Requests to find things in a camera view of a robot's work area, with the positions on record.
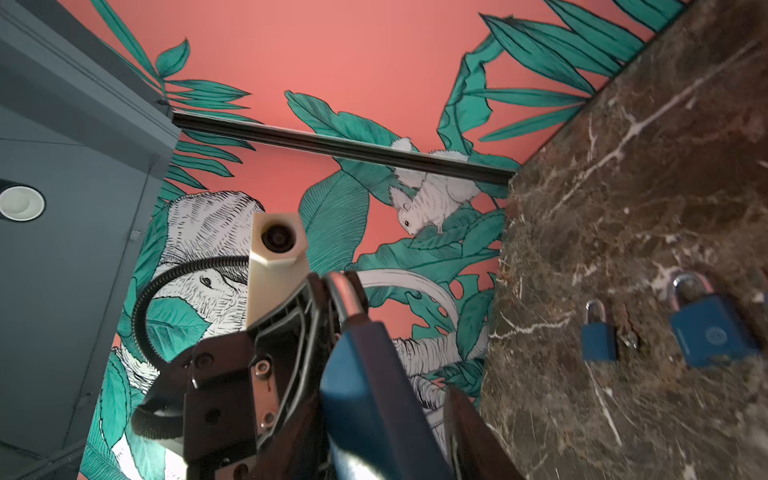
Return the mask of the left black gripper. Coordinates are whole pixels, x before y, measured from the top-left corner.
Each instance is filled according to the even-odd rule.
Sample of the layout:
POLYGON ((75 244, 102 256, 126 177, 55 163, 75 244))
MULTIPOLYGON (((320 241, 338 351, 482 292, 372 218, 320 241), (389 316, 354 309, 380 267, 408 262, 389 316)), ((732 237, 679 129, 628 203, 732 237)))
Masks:
POLYGON ((182 456, 189 479, 333 479, 319 384, 360 312, 352 271, 309 275, 244 331, 178 354, 135 408, 131 427, 182 456))

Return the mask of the blue padlock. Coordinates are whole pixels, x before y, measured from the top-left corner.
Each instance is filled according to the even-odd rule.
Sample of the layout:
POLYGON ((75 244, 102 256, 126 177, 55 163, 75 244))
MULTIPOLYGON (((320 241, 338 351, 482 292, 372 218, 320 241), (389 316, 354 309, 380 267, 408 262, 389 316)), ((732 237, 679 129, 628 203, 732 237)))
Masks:
POLYGON ((324 277, 341 335, 320 382, 339 479, 451 479, 385 325, 368 316, 349 276, 324 277))
POLYGON ((703 274, 678 273, 668 286, 669 324, 685 362, 694 368, 718 360, 741 360, 761 353, 733 303, 716 292, 703 274))
POLYGON ((615 326, 608 321, 604 303, 590 299, 584 307, 581 327, 581 354, 586 362, 615 362, 618 360, 615 326))

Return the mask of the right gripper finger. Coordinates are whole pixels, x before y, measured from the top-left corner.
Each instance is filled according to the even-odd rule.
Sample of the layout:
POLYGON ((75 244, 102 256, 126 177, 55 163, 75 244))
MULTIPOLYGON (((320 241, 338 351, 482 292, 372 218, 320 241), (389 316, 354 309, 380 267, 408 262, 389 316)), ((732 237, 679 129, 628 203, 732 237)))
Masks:
POLYGON ((444 423, 456 479, 524 479, 470 399, 454 387, 446 392, 444 423))

